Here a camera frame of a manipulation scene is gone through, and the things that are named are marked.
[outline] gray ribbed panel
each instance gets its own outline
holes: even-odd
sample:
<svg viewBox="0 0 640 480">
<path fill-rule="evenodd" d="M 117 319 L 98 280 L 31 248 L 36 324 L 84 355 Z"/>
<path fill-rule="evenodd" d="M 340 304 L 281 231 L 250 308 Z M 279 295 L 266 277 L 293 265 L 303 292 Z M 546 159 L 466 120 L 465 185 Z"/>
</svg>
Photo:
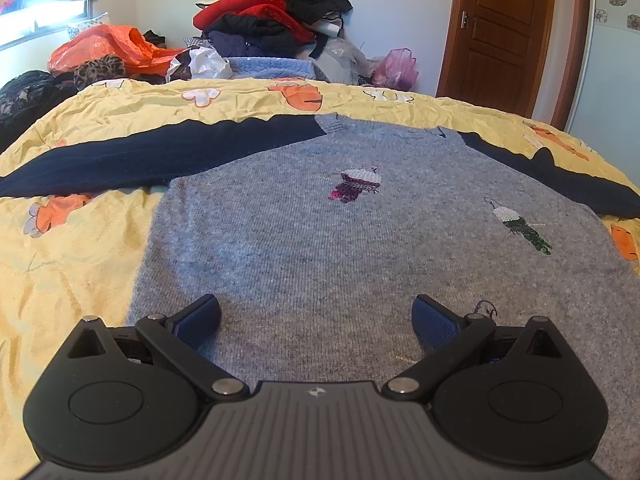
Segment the gray ribbed panel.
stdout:
<svg viewBox="0 0 640 480">
<path fill-rule="evenodd" d="M 438 435 L 421 406 L 372 383 L 263 383 L 250 400 L 214 407 L 171 455 L 130 472 L 45 464 L 29 480 L 604 480 L 589 463 L 516 472 L 480 462 Z"/>
</svg>

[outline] window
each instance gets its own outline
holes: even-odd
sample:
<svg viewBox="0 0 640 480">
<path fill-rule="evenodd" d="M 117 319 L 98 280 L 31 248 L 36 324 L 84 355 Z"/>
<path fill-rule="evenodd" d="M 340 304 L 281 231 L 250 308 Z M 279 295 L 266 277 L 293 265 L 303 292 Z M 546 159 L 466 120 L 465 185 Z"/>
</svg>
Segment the window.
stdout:
<svg viewBox="0 0 640 480">
<path fill-rule="evenodd" d="M 0 16 L 0 48 L 31 34 L 42 34 L 90 17 L 91 2 L 46 2 Z"/>
</svg>

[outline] white logo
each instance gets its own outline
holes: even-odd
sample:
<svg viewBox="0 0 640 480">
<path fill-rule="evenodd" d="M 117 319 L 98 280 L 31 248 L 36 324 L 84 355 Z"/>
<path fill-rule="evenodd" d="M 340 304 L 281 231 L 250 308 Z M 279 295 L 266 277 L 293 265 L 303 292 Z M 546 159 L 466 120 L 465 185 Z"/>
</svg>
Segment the white logo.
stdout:
<svg viewBox="0 0 640 480">
<path fill-rule="evenodd" d="M 315 388 L 311 388 L 309 390 L 309 395 L 314 396 L 316 399 L 318 397 L 322 397 L 326 393 L 327 391 L 324 388 L 321 388 L 320 386 L 316 386 Z"/>
</svg>

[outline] yellow blanket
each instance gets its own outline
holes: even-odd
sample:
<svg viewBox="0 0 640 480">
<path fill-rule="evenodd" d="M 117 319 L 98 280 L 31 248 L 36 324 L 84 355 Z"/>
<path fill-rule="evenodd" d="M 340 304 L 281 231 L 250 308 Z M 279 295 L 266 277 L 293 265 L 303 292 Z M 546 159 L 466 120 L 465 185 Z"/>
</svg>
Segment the yellow blanket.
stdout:
<svg viewBox="0 0 640 480">
<path fill-rule="evenodd" d="M 586 145 L 544 124 L 447 98 L 303 80 L 98 84 L 40 119 L 0 155 L 0 174 L 58 146 L 188 119 L 216 123 L 329 112 L 474 131 L 528 157 L 546 146 L 563 168 L 640 191 Z M 79 318 L 96 314 L 108 326 L 123 324 L 161 197 L 162 189 L 139 189 L 95 197 L 0 198 L 0 480 L 20 478 L 37 462 L 22 427 L 24 400 Z M 638 266 L 640 220 L 604 223 L 630 265 Z"/>
</svg>

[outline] orange plastic bag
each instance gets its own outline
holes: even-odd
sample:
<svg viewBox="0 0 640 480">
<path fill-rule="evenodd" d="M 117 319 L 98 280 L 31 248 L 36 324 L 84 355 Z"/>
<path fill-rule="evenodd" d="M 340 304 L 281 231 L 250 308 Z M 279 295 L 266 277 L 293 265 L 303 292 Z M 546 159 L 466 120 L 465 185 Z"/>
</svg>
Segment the orange plastic bag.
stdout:
<svg viewBox="0 0 640 480">
<path fill-rule="evenodd" d="M 169 63 L 186 49 L 158 48 L 133 27 L 99 25 L 82 31 L 57 49 L 49 58 L 53 75 L 72 72 L 82 63 L 115 54 L 124 61 L 128 73 L 166 76 Z"/>
</svg>

